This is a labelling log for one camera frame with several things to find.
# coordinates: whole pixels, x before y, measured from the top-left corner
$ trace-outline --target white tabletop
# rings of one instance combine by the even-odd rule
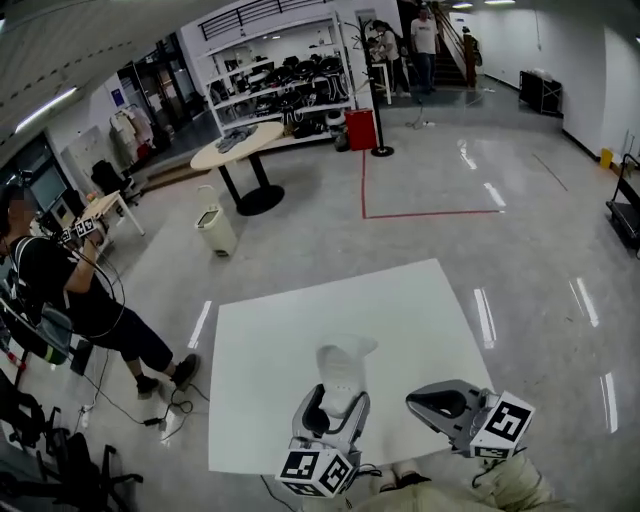
[[[362,463],[448,447],[405,397],[463,379],[492,388],[462,309],[437,260],[220,307],[211,376],[209,469],[273,474],[300,402],[319,383],[315,347],[344,333],[378,340],[366,361],[371,413]]]
[[[216,143],[220,138],[207,144],[191,159],[191,168],[197,171],[204,171],[226,165],[241,158],[246,158],[270,142],[280,138],[284,131],[282,123],[265,122],[255,126],[257,126],[258,129],[252,135],[233,146],[233,148],[226,153],[220,153],[216,147]]]

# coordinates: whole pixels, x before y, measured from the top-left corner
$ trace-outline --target hand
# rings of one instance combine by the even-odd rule
[[[87,240],[98,247],[102,242],[104,242],[104,237],[102,236],[102,233],[100,233],[100,230],[96,229],[87,235]]]

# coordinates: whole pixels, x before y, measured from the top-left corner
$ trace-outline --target beige tabletop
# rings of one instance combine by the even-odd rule
[[[89,203],[89,206],[82,213],[80,220],[102,217],[109,209],[118,202],[118,192],[113,192],[108,196],[101,197]]]
[[[220,139],[207,144],[191,159],[191,168],[196,171],[204,171],[226,165],[235,160],[245,158],[270,142],[280,138],[284,131],[282,123],[259,123],[258,129],[246,140],[236,144],[227,153],[220,153],[216,148],[216,143]]]

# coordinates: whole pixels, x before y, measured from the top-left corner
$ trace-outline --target sneaker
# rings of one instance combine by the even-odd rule
[[[191,381],[198,373],[200,358],[196,354],[189,354],[184,361],[176,366],[176,372],[171,377],[171,381],[180,391],[186,391]]]
[[[381,476],[374,476],[371,478],[371,492],[373,494],[380,494],[383,491],[390,491],[398,487],[396,483],[396,475],[390,469],[380,470]]]
[[[153,392],[160,387],[158,379],[152,379],[150,377],[143,377],[141,382],[138,382],[138,400],[149,400]]]
[[[414,459],[405,460],[404,462],[396,462],[391,466],[391,470],[395,473],[398,480],[402,480],[405,476],[415,473],[420,474],[420,468]]]

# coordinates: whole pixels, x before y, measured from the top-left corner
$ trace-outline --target white cloth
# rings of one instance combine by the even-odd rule
[[[393,62],[400,57],[400,54],[398,53],[398,43],[396,43],[396,35],[391,30],[387,30],[382,34],[380,42],[384,46],[384,52],[387,60]]]
[[[411,36],[416,42],[418,53],[436,53],[436,36],[438,26],[434,19],[427,18],[426,21],[415,19],[411,22]]]

